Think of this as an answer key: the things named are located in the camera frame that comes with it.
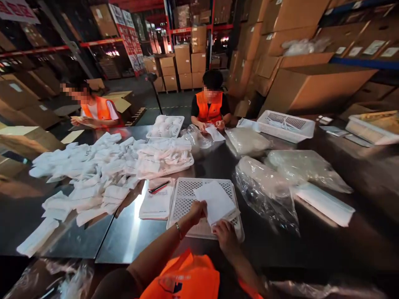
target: paper sheet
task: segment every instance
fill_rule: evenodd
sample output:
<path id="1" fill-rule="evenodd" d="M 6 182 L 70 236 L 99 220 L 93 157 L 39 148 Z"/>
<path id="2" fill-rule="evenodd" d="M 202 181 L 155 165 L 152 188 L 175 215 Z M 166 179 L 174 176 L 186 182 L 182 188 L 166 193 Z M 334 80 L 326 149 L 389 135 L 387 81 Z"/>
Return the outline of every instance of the paper sheet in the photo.
<path id="1" fill-rule="evenodd" d="M 211 227 L 220 219 L 231 221 L 240 214 L 223 187 L 216 181 L 204 184 L 193 192 L 198 201 L 207 202 L 207 220 Z"/>

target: banner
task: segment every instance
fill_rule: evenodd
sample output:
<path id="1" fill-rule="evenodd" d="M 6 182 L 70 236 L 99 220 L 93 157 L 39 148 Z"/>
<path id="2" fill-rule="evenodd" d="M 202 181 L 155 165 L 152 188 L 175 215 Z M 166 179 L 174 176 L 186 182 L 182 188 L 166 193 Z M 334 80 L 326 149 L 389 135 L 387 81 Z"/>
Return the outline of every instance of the banner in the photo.
<path id="1" fill-rule="evenodd" d="M 0 18 L 17 22 L 40 24 L 25 0 L 0 0 Z"/>

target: worker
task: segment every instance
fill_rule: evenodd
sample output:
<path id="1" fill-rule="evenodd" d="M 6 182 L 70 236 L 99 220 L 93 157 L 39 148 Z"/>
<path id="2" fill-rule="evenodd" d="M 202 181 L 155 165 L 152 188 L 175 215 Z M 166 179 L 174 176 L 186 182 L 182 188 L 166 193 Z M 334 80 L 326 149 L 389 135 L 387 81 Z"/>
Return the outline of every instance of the worker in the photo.
<path id="1" fill-rule="evenodd" d="M 72 83 L 62 83 L 61 88 L 72 99 L 79 101 L 82 106 L 82 119 L 80 121 L 72 119 L 72 125 L 78 126 L 81 123 L 99 129 L 124 126 L 114 103 L 93 94 L 87 82 L 76 80 Z"/>
<path id="2" fill-rule="evenodd" d="M 213 227 L 219 246 L 238 277 L 218 272 L 207 255 L 186 251 L 170 260 L 180 241 L 204 217 L 205 201 L 194 201 L 190 211 L 156 238 L 127 267 L 108 273 L 92 299 L 266 298 L 267 290 L 242 253 L 234 226 L 225 220 Z"/>
<path id="3" fill-rule="evenodd" d="M 226 95 L 221 91 L 222 73 L 218 70 L 207 71 L 203 77 L 203 91 L 197 93 L 191 104 L 191 122 L 201 132 L 206 132 L 207 124 L 212 123 L 223 130 L 232 117 Z"/>

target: white label on box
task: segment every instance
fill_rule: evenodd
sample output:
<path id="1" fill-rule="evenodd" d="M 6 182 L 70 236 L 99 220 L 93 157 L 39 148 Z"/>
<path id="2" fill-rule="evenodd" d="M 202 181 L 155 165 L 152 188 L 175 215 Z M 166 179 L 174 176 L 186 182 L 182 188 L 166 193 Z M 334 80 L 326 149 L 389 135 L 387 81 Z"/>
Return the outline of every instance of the white label on box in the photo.
<path id="1" fill-rule="evenodd" d="M 18 92 L 22 92 L 22 89 L 15 83 L 11 83 L 10 86 Z"/>
<path id="2" fill-rule="evenodd" d="M 339 47 L 337 51 L 335 51 L 335 54 L 342 54 L 345 51 L 346 47 Z"/>
<path id="3" fill-rule="evenodd" d="M 385 44 L 385 41 L 375 40 L 363 51 L 363 54 L 374 55 Z"/>
<path id="4" fill-rule="evenodd" d="M 363 47 L 353 47 L 352 50 L 350 50 L 348 56 L 354 57 L 359 54 L 359 52 L 363 49 Z"/>
<path id="5" fill-rule="evenodd" d="M 352 9 L 358 9 L 360 6 L 362 6 L 362 1 L 357 1 L 357 2 L 352 6 Z"/>
<path id="6" fill-rule="evenodd" d="M 382 53 L 381 57 L 392 57 L 396 54 L 396 52 L 399 51 L 398 47 L 391 47 L 388 48 L 384 51 L 384 53 Z"/>
<path id="7" fill-rule="evenodd" d="M 98 16 L 100 19 L 103 18 L 103 15 L 101 14 L 101 10 L 99 10 L 98 8 L 96 8 L 96 13 L 97 13 L 97 16 Z"/>

